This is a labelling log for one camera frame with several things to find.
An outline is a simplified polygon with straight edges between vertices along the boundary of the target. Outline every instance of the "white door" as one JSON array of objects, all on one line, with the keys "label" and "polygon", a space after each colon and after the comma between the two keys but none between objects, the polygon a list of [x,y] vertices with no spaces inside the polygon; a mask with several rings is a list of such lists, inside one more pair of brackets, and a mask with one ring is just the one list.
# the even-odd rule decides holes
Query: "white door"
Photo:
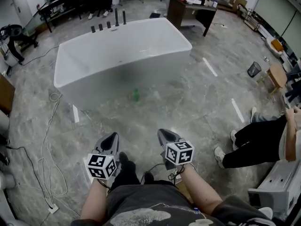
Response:
[{"label": "white door", "polygon": [[30,11],[27,0],[14,0],[17,14],[23,27],[25,27],[32,19],[32,13]]}]

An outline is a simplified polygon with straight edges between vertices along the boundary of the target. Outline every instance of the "orange pillow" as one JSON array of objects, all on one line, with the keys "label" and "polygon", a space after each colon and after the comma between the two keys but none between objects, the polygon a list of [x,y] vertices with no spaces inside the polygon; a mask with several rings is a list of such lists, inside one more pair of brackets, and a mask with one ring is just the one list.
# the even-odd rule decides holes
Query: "orange pillow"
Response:
[{"label": "orange pillow", "polygon": [[278,39],[275,39],[271,42],[271,44],[274,46],[274,48],[280,52],[280,51],[283,51],[283,47],[282,47],[282,44],[279,42]]}]

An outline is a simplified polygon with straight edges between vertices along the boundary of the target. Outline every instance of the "wooden stool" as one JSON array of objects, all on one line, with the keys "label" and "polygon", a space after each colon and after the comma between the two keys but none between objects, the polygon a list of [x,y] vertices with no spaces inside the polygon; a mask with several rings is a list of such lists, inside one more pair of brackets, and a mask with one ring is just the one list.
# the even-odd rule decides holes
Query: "wooden stool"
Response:
[{"label": "wooden stool", "polygon": [[283,88],[285,86],[285,84],[287,82],[287,77],[286,77],[286,73],[285,73],[284,69],[282,68],[282,66],[277,63],[273,63],[269,67],[267,74],[264,77],[262,77],[261,79],[259,79],[257,81],[257,83],[264,81],[268,76],[271,78],[271,80],[273,81],[273,83],[275,85],[274,90],[269,95],[269,98],[271,98],[278,89]]}]

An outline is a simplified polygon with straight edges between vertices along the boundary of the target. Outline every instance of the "bathtub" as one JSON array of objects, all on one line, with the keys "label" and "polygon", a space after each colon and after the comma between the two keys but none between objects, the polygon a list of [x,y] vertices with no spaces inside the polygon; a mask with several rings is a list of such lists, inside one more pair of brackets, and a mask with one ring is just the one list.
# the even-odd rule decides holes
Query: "bathtub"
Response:
[{"label": "bathtub", "polygon": [[189,41],[165,18],[129,22],[62,43],[54,86],[79,109],[92,109],[180,76]]}]

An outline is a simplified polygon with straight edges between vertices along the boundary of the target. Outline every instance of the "black mesh trash can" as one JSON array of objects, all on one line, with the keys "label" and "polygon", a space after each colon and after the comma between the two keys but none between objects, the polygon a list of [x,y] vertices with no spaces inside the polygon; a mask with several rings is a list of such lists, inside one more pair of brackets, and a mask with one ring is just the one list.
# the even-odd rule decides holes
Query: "black mesh trash can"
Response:
[{"label": "black mesh trash can", "polygon": [[261,71],[261,67],[257,62],[253,62],[251,67],[248,69],[248,75],[252,78],[257,75]]}]

